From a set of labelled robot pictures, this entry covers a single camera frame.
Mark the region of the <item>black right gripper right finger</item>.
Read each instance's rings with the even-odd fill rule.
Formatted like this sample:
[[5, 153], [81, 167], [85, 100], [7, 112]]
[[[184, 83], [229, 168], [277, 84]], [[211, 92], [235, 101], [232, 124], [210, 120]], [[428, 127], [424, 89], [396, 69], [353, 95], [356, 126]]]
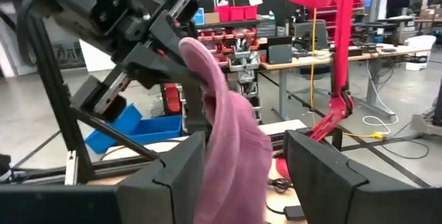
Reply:
[[441, 188], [413, 187], [298, 131], [286, 131], [284, 141], [308, 223], [441, 224]]

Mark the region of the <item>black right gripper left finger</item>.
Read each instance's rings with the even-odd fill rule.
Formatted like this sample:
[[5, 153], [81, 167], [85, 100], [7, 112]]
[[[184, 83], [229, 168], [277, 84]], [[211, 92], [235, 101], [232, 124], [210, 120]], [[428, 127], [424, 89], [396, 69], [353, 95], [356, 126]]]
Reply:
[[116, 185], [3, 185], [1, 224], [192, 223], [204, 154], [197, 132]]

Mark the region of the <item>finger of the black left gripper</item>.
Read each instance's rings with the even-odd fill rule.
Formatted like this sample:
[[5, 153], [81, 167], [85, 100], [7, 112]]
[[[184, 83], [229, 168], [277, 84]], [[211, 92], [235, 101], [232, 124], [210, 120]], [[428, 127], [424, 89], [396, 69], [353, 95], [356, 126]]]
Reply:
[[167, 55], [180, 56], [179, 42], [185, 37], [197, 37], [197, 30], [192, 21], [177, 26], [172, 16], [163, 10], [148, 28], [149, 36], [155, 45]]
[[119, 51], [119, 66], [132, 80], [137, 80], [147, 89], [163, 83], [206, 86], [205, 80], [196, 72], [141, 43]]

